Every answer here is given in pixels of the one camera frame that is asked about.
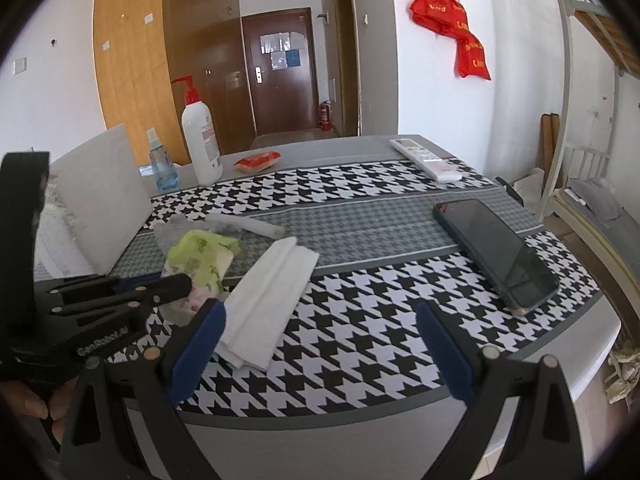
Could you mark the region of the left hand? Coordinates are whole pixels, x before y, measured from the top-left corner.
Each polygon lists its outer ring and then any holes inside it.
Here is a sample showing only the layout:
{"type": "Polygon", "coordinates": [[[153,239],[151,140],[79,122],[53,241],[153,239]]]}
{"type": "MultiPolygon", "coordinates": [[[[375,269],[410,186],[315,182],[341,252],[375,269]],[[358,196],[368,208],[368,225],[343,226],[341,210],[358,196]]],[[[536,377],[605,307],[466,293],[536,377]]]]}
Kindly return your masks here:
{"type": "Polygon", "coordinates": [[[2,382],[1,394],[15,414],[53,420],[52,436],[61,443],[65,431],[66,414],[72,403],[77,379],[71,379],[43,401],[20,382],[2,382]]]}

